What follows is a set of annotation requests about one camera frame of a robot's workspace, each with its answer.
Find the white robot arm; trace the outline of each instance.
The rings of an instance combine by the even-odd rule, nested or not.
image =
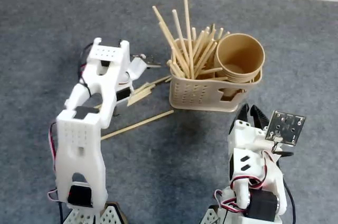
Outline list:
[[[106,168],[101,154],[101,129],[109,127],[113,113],[127,106],[133,93],[133,80],[146,69],[140,58],[130,62],[129,42],[120,47],[99,45],[96,38],[87,58],[86,67],[75,85],[66,109],[57,117],[58,151],[55,175],[59,201],[69,208],[96,216],[105,207]],[[93,94],[102,95],[101,109],[82,106]],[[73,181],[79,173],[85,182]]]
[[[281,146],[297,143],[305,117],[275,111],[269,123],[253,106],[252,127],[248,111],[249,106],[244,105],[230,128],[229,186],[215,191],[218,206],[208,209],[202,224],[282,223],[280,216],[286,211],[287,201],[278,160],[291,153],[283,152]]]

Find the red wire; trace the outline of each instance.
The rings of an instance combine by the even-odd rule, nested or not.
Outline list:
[[[239,180],[239,179],[253,179],[255,180],[256,182],[258,182],[257,184],[255,185],[251,185],[250,187],[251,188],[259,188],[263,185],[264,181],[265,181],[265,178],[267,176],[267,172],[268,172],[268,167],[266,165],[266,159],[264,158],[264,171],[265,171],[265,175],[264,175],[264,178],[263,180],[259,180],[257,177],[255,176],[252,176],[252,175],[239,175],[239,176],[236,176],[230,183],[230,188],[232,189],[233,188],[233,183],[234,181],[236,180]]]

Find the plastic basket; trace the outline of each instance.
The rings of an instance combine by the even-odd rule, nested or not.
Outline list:
[[[169,102],[176,109],[233,112],[249,91],[260,83],[262,70],[252,83],[233,83],[216,80],[191,80],[172,74]],[[235,89],[231,100],[224,100],[224,89]]]

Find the metal plate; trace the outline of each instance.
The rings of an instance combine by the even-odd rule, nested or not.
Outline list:
[[[303,129],[305,119],[306,117],[304,116],[275,110],[265,139],[295,146]]]

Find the brown paper cup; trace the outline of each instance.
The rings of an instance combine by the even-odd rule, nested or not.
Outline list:
[[[252,36],[236,33],[219,41],[214,67],[221,67],[217,77],[227,76],[235,83],[250,82],[261,70],[265,61],[263,46]]]

